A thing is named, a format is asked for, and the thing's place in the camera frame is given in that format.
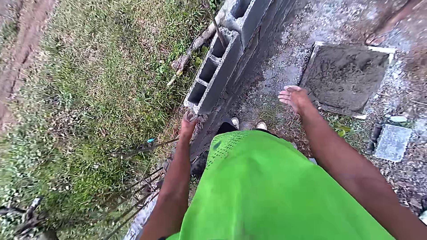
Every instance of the wet cement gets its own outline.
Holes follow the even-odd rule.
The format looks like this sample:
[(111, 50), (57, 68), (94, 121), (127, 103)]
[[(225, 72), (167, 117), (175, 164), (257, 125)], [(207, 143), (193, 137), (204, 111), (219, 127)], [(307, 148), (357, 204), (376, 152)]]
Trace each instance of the wet cement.
[(320, 47), (305, 87), (322, 104), (362, 113), (384, 78), (388, 54), (356, 48)]

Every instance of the left hand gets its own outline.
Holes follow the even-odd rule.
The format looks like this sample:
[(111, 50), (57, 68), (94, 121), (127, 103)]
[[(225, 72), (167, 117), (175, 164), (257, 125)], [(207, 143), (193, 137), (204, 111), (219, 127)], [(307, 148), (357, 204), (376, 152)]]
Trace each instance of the left hand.
[(194, 127), (196, 126), (196, 123), (198, 121), (197, 118), (190, 121), (192, 117), (193, 114), (191, 114), (190, 111), (185, 112), (184, 117), (181, 120), (181, 133), (179, 135), (179, 138), (186, 138), (188, 140), (191, 139)]

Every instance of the dirt path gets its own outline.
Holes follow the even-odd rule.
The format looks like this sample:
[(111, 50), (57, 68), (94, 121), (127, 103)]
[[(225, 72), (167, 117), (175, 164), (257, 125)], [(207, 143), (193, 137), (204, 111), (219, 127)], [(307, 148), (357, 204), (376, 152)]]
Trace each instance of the dirt path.
[(7, 8), (16, 11), (18, 35), (4, 59), (0, 76), (0, 126), (3, 131), (7, 123), (12, 122), (11, 112), (7, 101), (13, 97), (25, 77), (22, 73), (30, 70), (31, 60), (38, 51), (39, 38), (42, 35), (49, 13), (55, 5), (55, 0), (2, 0), (0, 14), (4, 16)]

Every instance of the mortar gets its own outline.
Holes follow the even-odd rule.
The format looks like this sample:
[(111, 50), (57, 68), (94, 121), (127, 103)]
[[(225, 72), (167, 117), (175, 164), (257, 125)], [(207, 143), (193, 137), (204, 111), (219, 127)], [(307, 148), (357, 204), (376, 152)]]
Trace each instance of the mortar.
[(365, 119), (395, 51), (316, 41), (300, 86), (319, 109)]

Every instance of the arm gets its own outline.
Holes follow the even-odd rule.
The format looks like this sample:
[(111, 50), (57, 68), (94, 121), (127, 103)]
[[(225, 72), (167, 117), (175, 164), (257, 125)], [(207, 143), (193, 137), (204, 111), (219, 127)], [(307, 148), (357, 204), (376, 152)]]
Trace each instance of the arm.
[(306, 91), (286, 86), (280, 101), (290, 104), (302, 118), (316, 161), (396, 239), (424, 239), (427, 227), (396, 194), (378, 169), (328, 125), (312, 105)]
[(181, 229), (182, 219), (188, 208), (190, 139), (196, 125), (196, 121), (188, 120), (187, 114), (181, 121), (181, 133), (175, 155), (141, 239), (157, 240), (160, 237), (169, 237)]

